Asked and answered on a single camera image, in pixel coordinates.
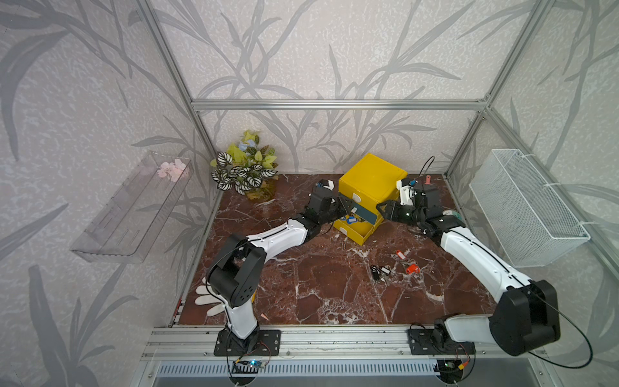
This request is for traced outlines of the yellow bottom drawer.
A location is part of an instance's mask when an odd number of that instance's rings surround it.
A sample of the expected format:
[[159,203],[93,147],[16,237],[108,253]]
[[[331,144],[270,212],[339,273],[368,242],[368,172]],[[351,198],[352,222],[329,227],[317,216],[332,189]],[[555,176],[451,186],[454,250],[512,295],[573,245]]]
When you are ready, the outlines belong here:
[[[358,222],[354,224],[348,224],[347,218],[355,217]],[[365,242],[372,236],[377,228],[382,224],[383,218],[379,215],[375,223],[365,221],[361,217],[351,214],[346,215],[334,222],[334,228],[346,235],[348,239],[357,243],[359,246],[363,246]]]

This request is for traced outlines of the yellow drawer cabinet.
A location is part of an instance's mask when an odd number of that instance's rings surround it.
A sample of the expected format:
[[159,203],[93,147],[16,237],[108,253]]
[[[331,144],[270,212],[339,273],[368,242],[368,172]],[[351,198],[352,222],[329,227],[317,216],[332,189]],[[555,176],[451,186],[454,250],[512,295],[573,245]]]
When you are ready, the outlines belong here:
[[348,211],[346,215],[375,223],[380,215],[377,205],[399,198],[396,183],[405,177],[404,169],[367,154],[339,179],[339,196]]

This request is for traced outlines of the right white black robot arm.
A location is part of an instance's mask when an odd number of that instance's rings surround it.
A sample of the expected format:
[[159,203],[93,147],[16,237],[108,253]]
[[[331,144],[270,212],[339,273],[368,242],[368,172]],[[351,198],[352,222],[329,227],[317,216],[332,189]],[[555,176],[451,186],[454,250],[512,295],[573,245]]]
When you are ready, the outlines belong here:
[[492,314],[458,314],[441,329],[454,342],[490,343],[511,356],[532,352],[561,337],[558,297],[546,281],[533,281],[478,240],[464,222],[445,211],[388,200],[377,205],[387,220],[417,226],[456,258],[492,295]]

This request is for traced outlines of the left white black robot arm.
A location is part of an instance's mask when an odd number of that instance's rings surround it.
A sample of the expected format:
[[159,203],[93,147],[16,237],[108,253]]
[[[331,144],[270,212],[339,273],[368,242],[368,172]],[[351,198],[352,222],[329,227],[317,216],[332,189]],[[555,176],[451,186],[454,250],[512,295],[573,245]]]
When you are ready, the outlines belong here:
[[206,291],[222,303],[227,328],[238,340],[258,331],[251,300],[267,261],[308,243],[320,234],[323,225],[347,213],[331,180],[321,180],[309,198],[304,211],[280,226],[255,235],[230,235],[214,258],[206,274]]

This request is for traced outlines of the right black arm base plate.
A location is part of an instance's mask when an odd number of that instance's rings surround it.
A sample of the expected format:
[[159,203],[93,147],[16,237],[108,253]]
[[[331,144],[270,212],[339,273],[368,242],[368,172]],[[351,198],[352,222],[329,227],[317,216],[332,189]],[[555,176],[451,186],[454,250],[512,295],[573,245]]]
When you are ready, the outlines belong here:
[[412,324],[407,330],[407,337],[412,355],[468,357],[477,354],[474,343],[454,341],[444,327]]

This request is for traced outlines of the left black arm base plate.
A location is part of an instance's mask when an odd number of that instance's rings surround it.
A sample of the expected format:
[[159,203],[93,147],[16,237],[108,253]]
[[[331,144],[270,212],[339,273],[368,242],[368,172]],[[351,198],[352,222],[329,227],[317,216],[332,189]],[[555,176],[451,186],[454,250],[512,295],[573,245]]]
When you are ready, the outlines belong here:
[[277,356],[280,351],[280,344],[281,330],[257,328],[248,338],[240,339],[226,328],[218,334],[214,356]]

